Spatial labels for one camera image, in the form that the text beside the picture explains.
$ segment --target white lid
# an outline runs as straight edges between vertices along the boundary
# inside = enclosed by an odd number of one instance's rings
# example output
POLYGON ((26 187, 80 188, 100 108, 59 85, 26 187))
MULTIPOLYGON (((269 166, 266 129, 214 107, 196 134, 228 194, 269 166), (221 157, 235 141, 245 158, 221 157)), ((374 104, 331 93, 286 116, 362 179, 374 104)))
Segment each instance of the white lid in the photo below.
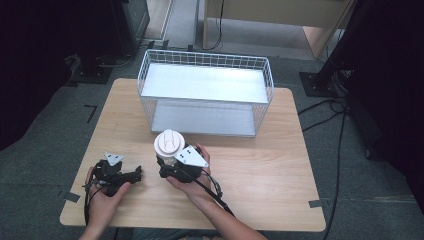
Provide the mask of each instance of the white lid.
POLYGON ((160 157, 172 157, 184 148, 183 136, 176 131, 167 129, 159 134, 154 143, 156 154, 160 157))

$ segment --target left hand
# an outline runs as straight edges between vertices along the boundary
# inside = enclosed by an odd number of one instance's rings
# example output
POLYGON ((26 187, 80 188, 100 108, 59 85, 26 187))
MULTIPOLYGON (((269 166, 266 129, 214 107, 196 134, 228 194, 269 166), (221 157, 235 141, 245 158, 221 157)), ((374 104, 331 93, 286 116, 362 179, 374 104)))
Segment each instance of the left hand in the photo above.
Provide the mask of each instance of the left hand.
MULTIPOLYGON (((85 184, 89 183, 92 171, 93 167, 90 167, 87 178, 85 179, 85 184)), ((100 188, 97 184, 91 185, 89 192, 89 198, 91 198, 89 203, 90 218, 80 239, 99 239, 101 237, 103 231, 112 221, 122 198, 130 190, 130 187, 131 183, 126 182, 119 188, 118 192, 113 197, 108 197, 105 195, 106 188, 99 191, 100 188)))

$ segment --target right hand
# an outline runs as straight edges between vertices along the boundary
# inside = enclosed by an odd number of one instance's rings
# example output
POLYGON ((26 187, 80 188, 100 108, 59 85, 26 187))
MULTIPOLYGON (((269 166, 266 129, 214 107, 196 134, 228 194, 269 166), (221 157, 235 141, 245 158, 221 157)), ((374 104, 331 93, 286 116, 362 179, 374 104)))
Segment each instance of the right hand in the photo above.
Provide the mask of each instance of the right hand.
MULTIPOLYGON (((196 147, 200 149, 203 158, 210 166, 210 155, 206 151, 205 147, 203 147, 202 145, 198 143, 196 144, 196 147)), ((209 167, 205 167, 203 168, 203 170, 206 171, 208 174, 211 173, 209 167)), ((174 177, 167 177, 166 180, 168 180, 168 182, 175 188, 183 191, 187 195, 187 197, 190 199, 190 201, 197 207, 200 207, 202 204, 205 204, 208 202, 215 203, 215 200, 205 191, 205 189, 203 189, 196 182, 182 183, 174 177)), ((197 180, 210 189, 211 182, 209 178, 207 177, 206 173, 202 172, 202 174, 197 180)))

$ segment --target hand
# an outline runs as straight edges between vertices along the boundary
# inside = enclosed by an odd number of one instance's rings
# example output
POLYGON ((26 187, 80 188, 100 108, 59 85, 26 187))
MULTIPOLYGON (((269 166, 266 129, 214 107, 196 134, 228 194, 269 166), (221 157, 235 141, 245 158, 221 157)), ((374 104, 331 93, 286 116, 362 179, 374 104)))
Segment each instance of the hand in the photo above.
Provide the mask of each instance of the hand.
MULTIPOLYGON (((200 144, 196 144, 196 147, 200 149, 203 158, 210 166, 210 155, 206 151, 205 147, 200 144)), ((209 167, 203 168, 203 170, 209 174, 211 173, 209 167)), ((190 201, 197 207, 200 207, 202 204, 207 202, 215 203, 215 200, 196 182, 182 183, 174 177, 167 177, 166 180, 168 180, 168 182, 171 183, 171 185, 175 188, 183 191, 190 199, 190 201)), ((202 172, 197 180, 206 187, 210 188, 211 182, 205 173, 202 172)))
MULTIPOLYGON (((93 171, 93 167, 90 167, 85 184, 90 181, 90 176, 93 171)), ((88 225, 80 239, 98 239, 102 235, 103 231, 109 226, 115 215, 116 209, 125 194, 129 191, 131 183, 124 183, 113 197, 105 195, 106 188, 100 189, 97 184, 92 184, 90 187, 89 198, 90 218, 88 225)))

